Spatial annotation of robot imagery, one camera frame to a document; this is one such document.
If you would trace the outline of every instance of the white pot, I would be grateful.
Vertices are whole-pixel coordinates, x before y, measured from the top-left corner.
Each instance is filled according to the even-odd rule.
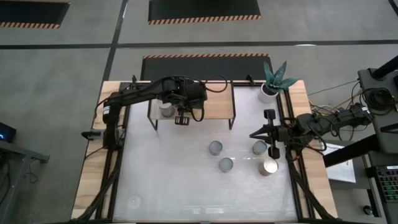
[[[265,85],[265,83],[263,83],[263,84],[261,85],[261,88],[260,88],[260,90],[259,90],[259,93],[257,94],[259,100],[260,100],[261,102],[263,102],[263,103],[272,103],[272,102],[275,102],[276,96],[277,96],[279,93],[276,93],[276,94],[274,94],[274,95],[268,95],[267,93],[264,93],[264,91],[262,90],[262,87],[264,87],[264,85]]]

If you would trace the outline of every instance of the potted plant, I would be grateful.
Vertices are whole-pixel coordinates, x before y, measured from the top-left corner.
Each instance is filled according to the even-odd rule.
[[[286,78],[284,75],[286,71],[286,63],[278,68],[278,70],[273,74],[269,69],[267,62],[264,62],[264,71],[266,73],[266,82],[261,85],[258,93],[258,98],[263,103],[272,103],[275,101],[276,96],[284,91],[288,90],[289,86],[293,85],[298,78]]]

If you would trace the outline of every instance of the silver can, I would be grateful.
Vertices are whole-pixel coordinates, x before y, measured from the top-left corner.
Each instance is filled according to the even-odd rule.
[[[275,159],[267,158],[259,165],[259,172],[263,176],[274,174],[278,170],[278,163]]]
[[[253,153],[260,156],[267,151],[267,144],[263,141],[256,141],[252,147]]]
[[[222,172],[229,172],[234,167],[234,162],[230,158],[224,158],[220,160],[218,167]]]
[[[209,145],[210,154],[213,156],[218,156],[223,150],[223,145],[219,141],[213,141]]]
[[[175,112],[175,108],[171,103],[161,103],[159,105],[160,113],[163,115],[165,118],[172,117]]]

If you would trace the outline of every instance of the green plant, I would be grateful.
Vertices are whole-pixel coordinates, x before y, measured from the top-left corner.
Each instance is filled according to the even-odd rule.
[[[286,78],[285,80],[284,75],[286,71],[286,64],[284,62],[280,68],[273,74],[269,69],[269,65],[267,62],[264,62],[264,71],[266,73],[266,86],[267,88],[273,93],[280,93],[283,90],[288,90],[289,86],[296,83],[299,79],[298,78]]]

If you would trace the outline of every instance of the white paper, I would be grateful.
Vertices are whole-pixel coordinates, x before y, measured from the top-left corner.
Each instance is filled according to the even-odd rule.
[[[326,145],[328,146],[328,148],[326,149],[325,152],[322,152],[324,156],[331,152],[344,148],[344,146],[338,146],[335,144],[326,144]],[[352,159],[346,162],[342,162],[341,164],[328,167],[326,168],[326,172],[328,173],[328,178],[331,180],[340,180],[345,182],[356,183],[354,165]]]

